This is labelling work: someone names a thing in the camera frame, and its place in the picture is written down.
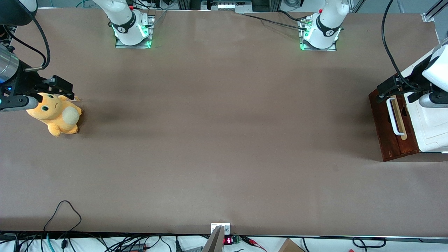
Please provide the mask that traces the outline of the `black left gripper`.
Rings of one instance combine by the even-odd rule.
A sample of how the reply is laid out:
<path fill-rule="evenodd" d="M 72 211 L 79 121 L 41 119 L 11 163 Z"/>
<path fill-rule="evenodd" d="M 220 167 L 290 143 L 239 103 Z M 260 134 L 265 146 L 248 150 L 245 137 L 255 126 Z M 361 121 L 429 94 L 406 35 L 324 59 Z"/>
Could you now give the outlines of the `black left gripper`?
<path fill-rule="evenodd" d="M 411 92 L 408 102 L 413 103 L 427 93 L 433 91 L 432 83 L 426 79 L 422 72 L 430 63 L 431 57 L 426 56 L 401 72 L 407 83 L 402 83 L 398 75 L 393 75 L 377 86 L 377 102 L 381 103 L 393 95 L 401 95 Z"/>

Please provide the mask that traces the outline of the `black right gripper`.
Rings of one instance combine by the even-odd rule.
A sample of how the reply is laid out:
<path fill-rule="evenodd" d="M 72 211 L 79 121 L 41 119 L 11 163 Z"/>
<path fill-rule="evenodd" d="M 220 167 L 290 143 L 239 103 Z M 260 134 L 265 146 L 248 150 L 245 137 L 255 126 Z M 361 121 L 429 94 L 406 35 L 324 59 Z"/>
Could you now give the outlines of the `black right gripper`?
<path fill-rule="evenodd" d="M 37 72 L 25 72 L 28 67 L 24 62 L 18 64 L 16 73 L 7 81 L 1 83 L 1 96 L 29 95 L 37 102 L 43 102 L 39 93 L 63 95 L 68 99 L 75 99 L 72 83 L 53 75 L 49 79 L 42 78 Z"/>

